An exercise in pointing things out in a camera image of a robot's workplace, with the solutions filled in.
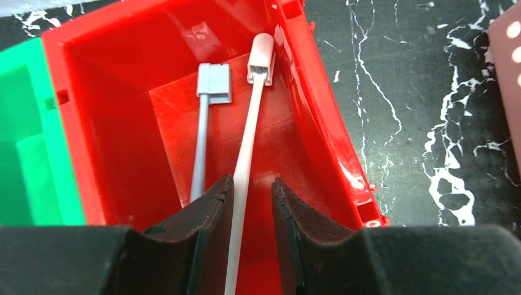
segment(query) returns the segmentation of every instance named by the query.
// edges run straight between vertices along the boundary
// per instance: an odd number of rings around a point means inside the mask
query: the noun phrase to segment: marble countertop
[[[0,18],[0,49],[105,6]],[[397,226],[493,223],[521,237],[521,187],[487,28],[515,0],[306,0],[338,106]]]

